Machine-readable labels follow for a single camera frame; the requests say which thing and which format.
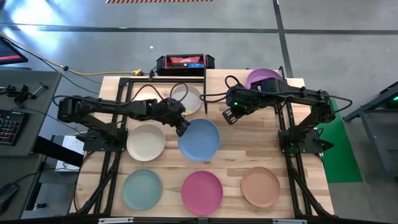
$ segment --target desk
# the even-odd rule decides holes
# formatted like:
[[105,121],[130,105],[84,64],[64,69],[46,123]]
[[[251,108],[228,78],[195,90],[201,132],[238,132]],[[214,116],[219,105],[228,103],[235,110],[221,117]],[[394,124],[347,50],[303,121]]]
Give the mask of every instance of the desk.
[[[47,113],[49,110],[51,99],[61,75],[57,72],[39,72],[26,70],[0,70],[0,86],[13,85],[19,91],[22,85],[27,85],[30,92],[35,91],[43,82],[49,88],[41,91],[36,100],[27,100],[24,105],[26,108]],[[11,110],[15,108],[14,99],[6,95],[0,96],[0,109]],[[43,161],[43,155],[30,154],[37,136],[43,125],[45,115],[33,111],[23,111],[30,114],[24,130],[19,136],[15,146],[0,145],[0,186],[12,183],[18,178],[39,171]],[[32,191],[32,186],[37,180],[36,175],[26,177],[18,184],[19,190],[13,198],[7,211],[0,216],[0,220],[20,219],[25,205]]]
[[[234,75],[242,83],[252,70],[207,70],[206,93],[221,93],[227,90],[224,78]],[[120,77],[104,77],[99,97],[106,100],[115,100]],[[301,78],[288,79],[293,86],[303,86]],[[164,96],[167,96],[173,84],[154,83],[154,86]],[[203,84],[191,84],[203,91]],[[133,94],[142,86],[141,83],[134,84]],[[142,93],[154,93],[150,88],[145,88]],[[310,112],[308,106],[292,104],[296,123],[301,122]],[[204,112],[204,106],[187,119],[206,118],[214,122],[221,135],[221,147],[210,162],[195,162],[186,159],[178,149],[175,128],[163,126],[154,121],[139,122],[128,119],[127,128],[132,131],[142,124],[154,124],[158,126],[166,136],[166,147],[164,152],[155,160],[150,162],[139,162],[134,160],[128,152],[123,152],[118,170],[118,179],[111,215],[134,216],[134,217],[197,217],[188,211],[182,203],[181,187],[185,178],[196,170],[208,170],[214,173],[223,184],[224,198],[218,211],[209,217],[222,218],[293,218],[292,199],[289,190],[285,157],[280,152],[277,139],[279,120],[273,108],[259,110],[249,116],[241,118],[234,125],[228,125],[221,112],[226,109],[223,102],[209,103],[208,114]],[[111,121],[110,114],[96,114],[96,117],[104,122]],[[78,179],[76,202],[79,207],[93,193],[97,187],[104,153],[96,152],[89,157],[82,167]],[[311,154],[303,154],[303,164],[307,178],[308,188],[324,208],[333,213],[330,200],[328,184],[322,162],[318,157]],[[278,202],[270,208],[257,208],[248,203],[240,189],[240,180],[246,170],[255,166],[269,168],[278,176],[282,187]],[[123,183],[127,176],[136,169],[151,169],[156,172],[163,184],[163,194],[156,206],[146,211],[131,210],[124,204],[122,199]],[[304,211],[302,193],[298,189],[300,208]],[[108,189],[104,191],[101,211],[104,209]]]

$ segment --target pink plate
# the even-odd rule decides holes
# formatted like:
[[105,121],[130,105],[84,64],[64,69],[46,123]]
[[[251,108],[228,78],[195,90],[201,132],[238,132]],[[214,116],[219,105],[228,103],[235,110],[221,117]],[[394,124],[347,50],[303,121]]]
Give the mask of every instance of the pink plate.
[[223,186],[211,172],[196,171],[182,185],[185,208],[197,215],[209,215],[219,209],[223,199]]

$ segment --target wooden table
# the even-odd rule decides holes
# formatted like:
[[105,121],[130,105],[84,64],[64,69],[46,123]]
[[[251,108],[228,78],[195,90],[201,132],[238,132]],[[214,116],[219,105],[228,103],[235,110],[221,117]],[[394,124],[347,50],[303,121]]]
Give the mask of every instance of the wooden table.
[[[252,70],[207,70],[207,93],[221,93],[227,90],[224,78],[227,75],[236,76],[242,83]],[[115,100],[120,77],[104,77],[99,97],[107,100]],[[301,78],[290,78],[289,85],[304,86]],[[154,83],[154,86],[164,96],[167,96],[173,84]],[[200,92],[203,84],[191,84]],[[142,86],[134,84],[133,94]],[[154,93],[151,88],[144,88],[141,93]],[[292,104],[295,122],[299,123],[310,112],[308,106]],[[273,108],[265,108],[255,113],[244,116],[234,125],[228,125],[221,112],[226,109],[225,103],[208,104],[208,114],[204,112],[204,105],[200,110],[187,116],[187,119],[206,118],[214,122],[221,136],[221,147],[210,162],[195,162],[183,156],[178,149],[175,128],[163,126],[155,121],[139,122],[128,119],[127,128],[132,131],[142,124],[154,124],[158,126],[166,136],[164,152],[155,160],[139,162],[134,160],[127,151],[122,153],[119,166],[118,179],[114,194],[112,216],[134,217],[197,217],[187,210],[182,203],[181,187],[189,174],[196,170],[208,170],[214,173],[223,184],[224,198],[218,211],[209,217],[223,218],[293,218],[292,199],[290,196],[289,180],[287,177],[285,157],[280,152],[277,139],[279,120],[274,114]],[[111,121],[110,114],[96,114],[96,117],[105,121]],[[97,187],[104,153],[96,152],[89,157],[82,170],[77,183],[76,202],[81,207],[88,200]],[[330,213],[333,207],[330,200],[325,171],[320,159],[313,154],[303,154],[303,165],[308,188]],[[270,208],[257,208],[245,200],[240,189],[240,180],[246,170],[255,166],[263,166],[272,170],[280,181],[281,196],[278,202]],[[146,211],[131,210],[123,202],[122,188],[127,176],[137,169],[151,169],[162,180],[163,194],[159,202]],[[302,193],[298,189],[300,208],[304,211]],[[102,209],[108,194],[108,187],[104,191]]]

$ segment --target cream plate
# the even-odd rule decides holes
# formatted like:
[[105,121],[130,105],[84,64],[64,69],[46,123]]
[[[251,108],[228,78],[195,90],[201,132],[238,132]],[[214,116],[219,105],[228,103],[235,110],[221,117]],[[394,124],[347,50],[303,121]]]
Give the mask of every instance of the cream plate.
[[166,145],[162,130],[152,124],[144,124],[134,129],[127,138],[127,151],[134,159],[142,162],[158,157]]

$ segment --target purple plate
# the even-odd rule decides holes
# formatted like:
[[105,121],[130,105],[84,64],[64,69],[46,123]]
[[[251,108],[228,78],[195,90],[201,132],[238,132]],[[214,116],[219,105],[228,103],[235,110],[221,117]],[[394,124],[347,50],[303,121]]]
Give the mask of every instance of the purple plate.
[[263,80],[265,78],[277,78],[282,80],[282,77],[272,69],[260,68],[249,74],[248,79],[246,79],[246,88],[250,88],[252,82]]

